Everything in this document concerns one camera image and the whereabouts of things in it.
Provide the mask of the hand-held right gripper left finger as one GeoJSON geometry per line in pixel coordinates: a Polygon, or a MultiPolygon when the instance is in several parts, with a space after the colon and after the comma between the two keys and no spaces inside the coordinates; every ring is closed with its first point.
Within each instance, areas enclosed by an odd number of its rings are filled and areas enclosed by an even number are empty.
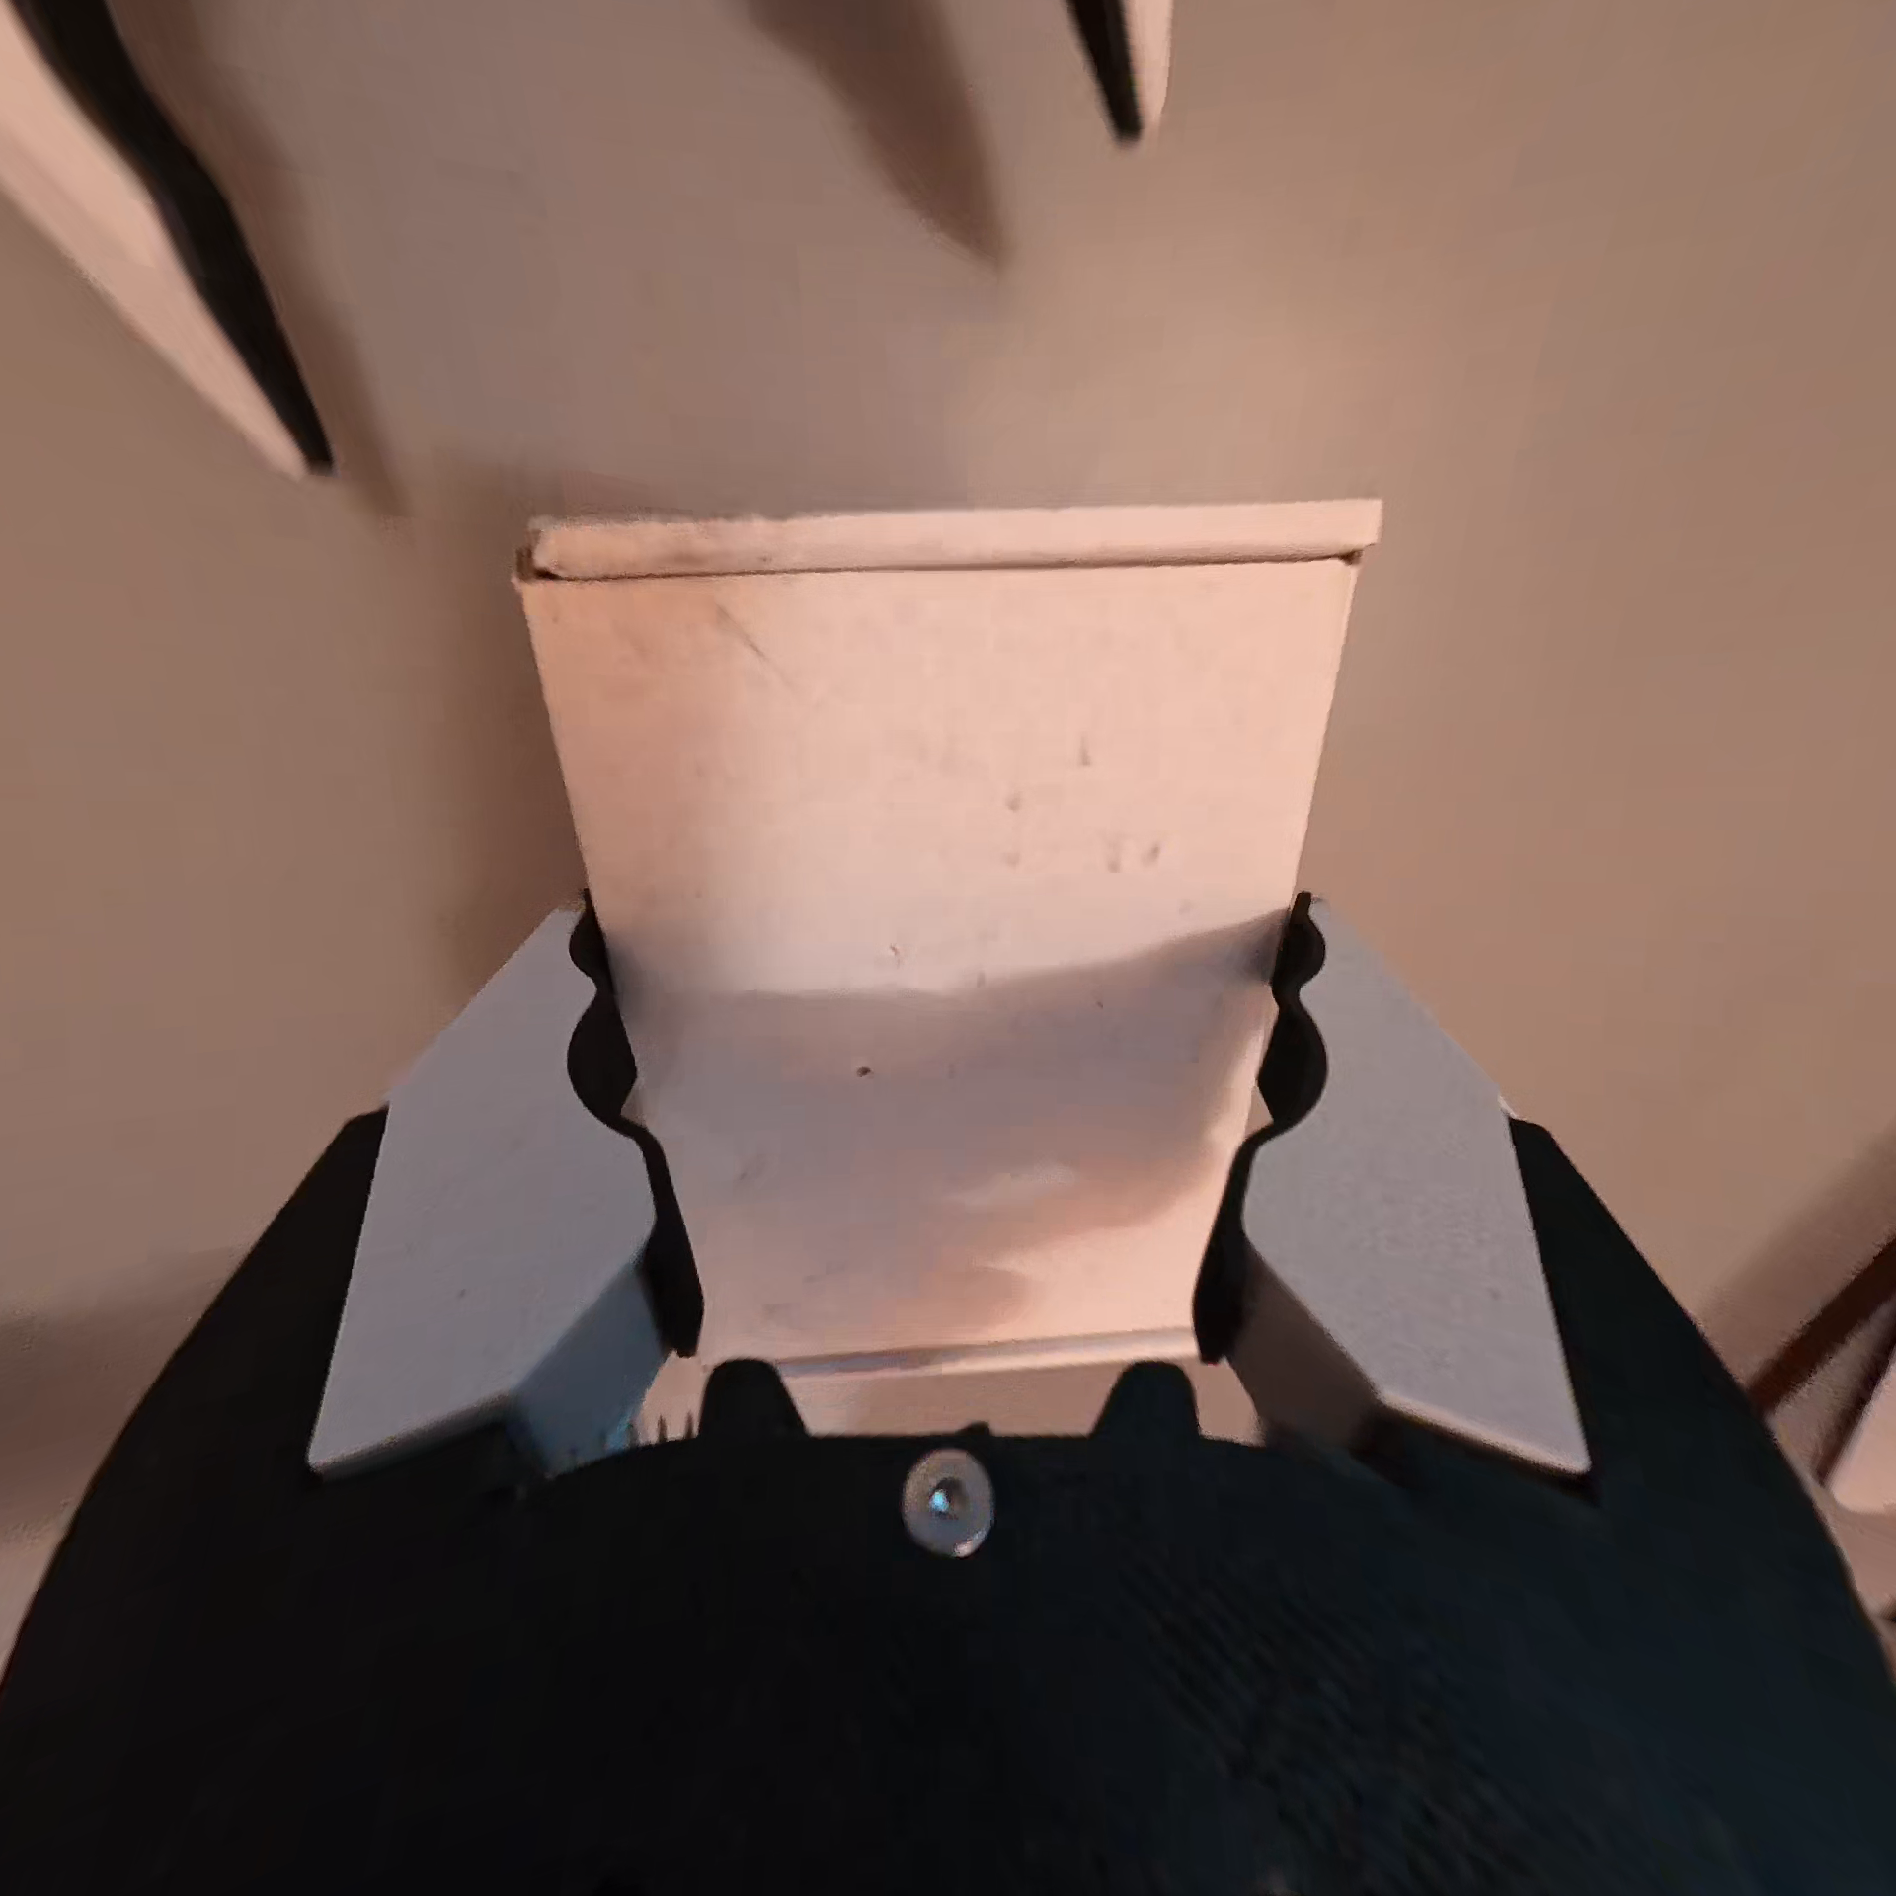
{"type": "Polygon", "coordinates": [[[675,1173],[589,896],[555,910],[393,1088],[311,1435],[325,1481],[478,1430],[561,1476],[639,1445],[699,1352],[675,1173]]]}

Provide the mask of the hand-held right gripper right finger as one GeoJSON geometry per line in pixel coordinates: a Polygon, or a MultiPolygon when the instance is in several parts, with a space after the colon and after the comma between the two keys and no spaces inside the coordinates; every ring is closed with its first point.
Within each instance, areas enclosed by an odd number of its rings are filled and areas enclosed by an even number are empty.
{"type": "Polygon", "coordinates": [[[1499,1088],[1322,896],[1268,965],[1269,1030],[1193,1290],[1195,1352],[1261,1439],[1413,1425],[1589,1472],[1499,1088]]]}

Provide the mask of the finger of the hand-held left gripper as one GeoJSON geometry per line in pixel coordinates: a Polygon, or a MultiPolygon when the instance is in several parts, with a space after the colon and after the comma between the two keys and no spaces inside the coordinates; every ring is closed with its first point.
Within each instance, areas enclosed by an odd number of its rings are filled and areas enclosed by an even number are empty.
{"type": "Polygon", "coordinates": [[[335,468],[246,230],[105,3],[3,3],[3,197],[274,472],[335,468]]]}
{"type": "Polygon", "coordinates": [[[1068,3],[1110,130],[1137,144],[1160,120],[1174,72],[1169,3],[1068,3]]]}

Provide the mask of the white cardboard mailer box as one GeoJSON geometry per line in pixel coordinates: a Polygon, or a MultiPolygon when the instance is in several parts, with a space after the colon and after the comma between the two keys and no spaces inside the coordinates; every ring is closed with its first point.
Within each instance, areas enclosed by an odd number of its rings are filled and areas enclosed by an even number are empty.
{"type": "Polygon", "coordinates": [[[1193,1292],[1376,499],[540,520],[515,586],[699,1377],[1082,1433],[1193,1292]]]}

